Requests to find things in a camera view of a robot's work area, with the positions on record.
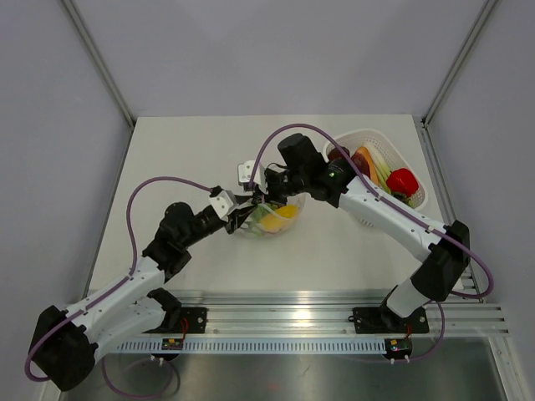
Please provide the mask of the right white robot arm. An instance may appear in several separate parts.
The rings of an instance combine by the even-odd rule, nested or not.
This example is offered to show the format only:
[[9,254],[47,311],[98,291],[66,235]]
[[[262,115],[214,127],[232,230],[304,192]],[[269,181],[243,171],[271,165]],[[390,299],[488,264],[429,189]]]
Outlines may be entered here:
[[244,166],[244,187],[269,200],[309,194],[334,208],[354,213],[381,229],[420,262],[420,266],[395,286],[373,312],[374,329],[403,332],[416,314],[431,302],[443,302],[473,260],[470,233],[454,221],[446,225],[422,216],[386,192],[365,174],[366,166],[334,146],[334,157],[322,156],[310,138],[297,133],[278,144],[283,157],[279,171],[262,170],[260,160]]

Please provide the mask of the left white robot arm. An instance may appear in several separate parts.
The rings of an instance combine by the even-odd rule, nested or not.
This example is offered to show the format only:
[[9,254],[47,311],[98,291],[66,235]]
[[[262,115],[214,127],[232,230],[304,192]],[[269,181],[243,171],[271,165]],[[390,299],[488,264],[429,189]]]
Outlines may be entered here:
[[233,233],[255,207],[247,200],[232,204],[227,194],[211,198],[198,213],[185,202],[168,206],[154,239],[126,273],[75,304],[41,312],[24,364],[27,377],[69,391],[129,338],[174,331],[181,303],[164,284],[191,260],[191,246],[221,229]]

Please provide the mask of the clear zip top bag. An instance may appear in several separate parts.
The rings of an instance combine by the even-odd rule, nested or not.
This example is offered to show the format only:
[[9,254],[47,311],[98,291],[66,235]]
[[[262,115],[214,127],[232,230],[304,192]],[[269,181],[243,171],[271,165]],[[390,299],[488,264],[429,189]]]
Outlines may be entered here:
[[280,236],[295,225],[305,202],[306,195],[301,194],[289,197],[283,206],[262,203],[255,207],[236,233],[251,238]]

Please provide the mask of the yellow squash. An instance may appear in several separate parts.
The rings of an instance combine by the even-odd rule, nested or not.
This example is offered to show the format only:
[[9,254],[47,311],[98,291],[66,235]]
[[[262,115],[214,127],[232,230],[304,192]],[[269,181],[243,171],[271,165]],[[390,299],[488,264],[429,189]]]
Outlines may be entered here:
[[261,228],[267,232],[277,233],[295,221],[299,214],[299,208],[296,205],[286,205],[276,210],[261,204],[267,209],[268,214],[259,222]]

